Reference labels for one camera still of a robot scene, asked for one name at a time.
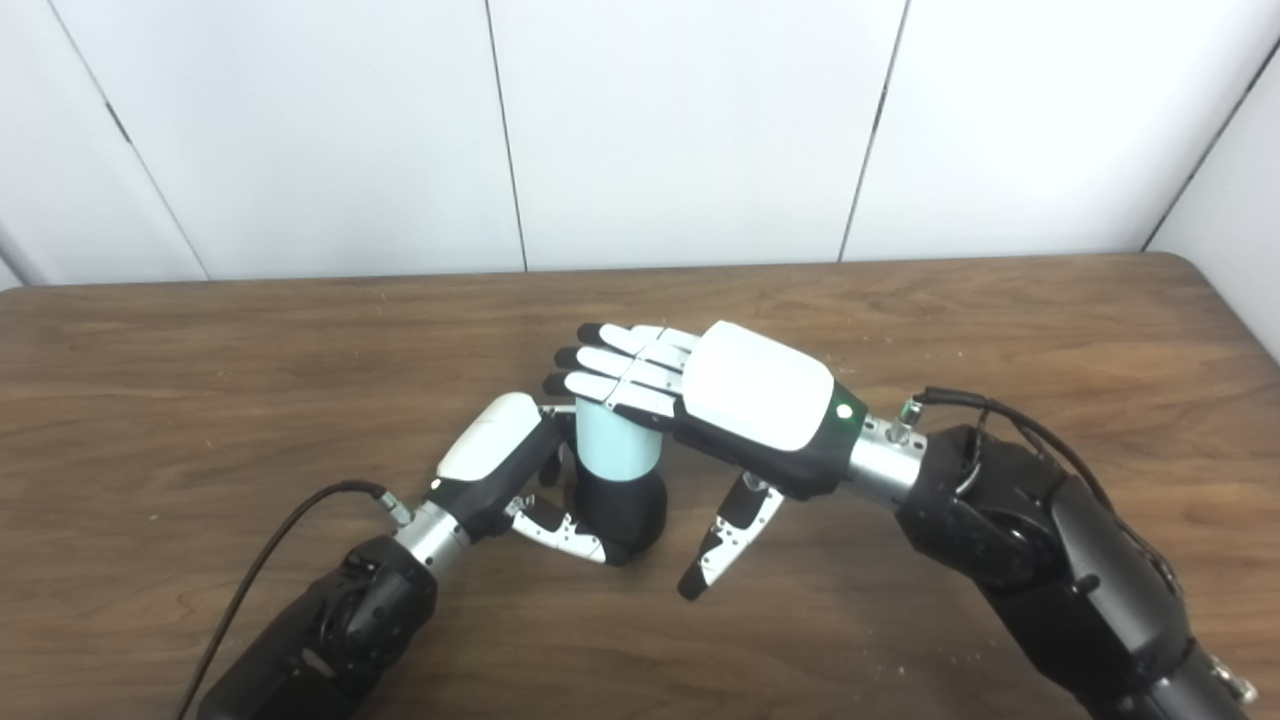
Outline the white and black left hand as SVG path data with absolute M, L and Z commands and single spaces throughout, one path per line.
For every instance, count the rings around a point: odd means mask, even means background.
M 399 543 L 434 573 L 508 530 L 591 562 L 622 564 L 620 547 L 568 511 L 522 492 L 531 479 L 556 482 L 573 415 L 570 406 L 544 406 L 521 392 L 494 398 L 438 464 Z

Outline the white and black right hand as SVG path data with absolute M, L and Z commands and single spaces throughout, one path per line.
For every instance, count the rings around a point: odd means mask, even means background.
M 732 322 L 700 334 L 588 323 L 556 352 L 548 395 L 604 407 L 740 470 L 677 589 L 704 594 L 785 500 L 849 478 L 868 415 L 827 365 Z

